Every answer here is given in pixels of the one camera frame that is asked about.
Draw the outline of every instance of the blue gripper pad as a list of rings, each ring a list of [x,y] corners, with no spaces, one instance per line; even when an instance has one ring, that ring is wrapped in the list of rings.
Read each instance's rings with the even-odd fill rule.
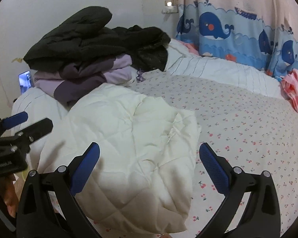
[[[9,130],[21,123],[24,123],[28,120],[28,114],[26,112],[21,112],[16,115],[13,115],[9,118],[2,120],[2,127],[5,130]]]
[[[221,165],[224,164],[227,168],[229,163],[225,158],[217,156],[207,143],[200,146],[199,156],[217,191],[227,196],[230,189],[230,177]]]
[[[91,175],[98,159],[100,148],[97,143],[92,143],[84,153],[84,158],[72,175],[70,192],[72,196],[80,193]]]

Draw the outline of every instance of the phone screen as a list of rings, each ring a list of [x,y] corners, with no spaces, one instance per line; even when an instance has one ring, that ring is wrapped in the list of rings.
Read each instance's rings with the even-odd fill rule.
[[[26,92],[29,88],[33,87],[30,71],[21,73],[19,75],[19,83],[20,83],[21,94]]]

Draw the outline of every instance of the black jacket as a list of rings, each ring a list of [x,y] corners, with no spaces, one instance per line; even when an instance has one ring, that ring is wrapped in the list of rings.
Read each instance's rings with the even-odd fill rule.
[[[104,7],[87,7],[50,31],[27,52],[24,60],[34,70],[56,72],[77,61],[129,54],[133,66],[144,71],[164,70],[170,42],[156,27],[106,28],[112,14]]]

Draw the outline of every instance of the folded clothes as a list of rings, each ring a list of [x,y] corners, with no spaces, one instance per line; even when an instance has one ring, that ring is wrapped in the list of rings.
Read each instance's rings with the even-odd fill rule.
[[[131,80],[134,68],[129,55],[98,59],[85,68],[70,63],[56,73],[37,71],[34,85],[60,103],[76,102],[103,83],[122,84]]]
[[[294,109],[298,112],[298,70],[292,69],[281,81],[285,93],[290,97]]]
[[[106,28],[111,17],[107,8],[84,8],[42,37],[23,59],[31,69],[55,73],[72,62],[84,68],[98,58],[126,53],[138,69],[163,71],[169,36],[156,27]]]

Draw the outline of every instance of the curtain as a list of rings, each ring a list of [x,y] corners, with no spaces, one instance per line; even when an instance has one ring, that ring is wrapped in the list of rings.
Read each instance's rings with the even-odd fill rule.
[[[179,0],[178,40],[200,55],[265,70],[279,81],[298,69],[295,0]]]

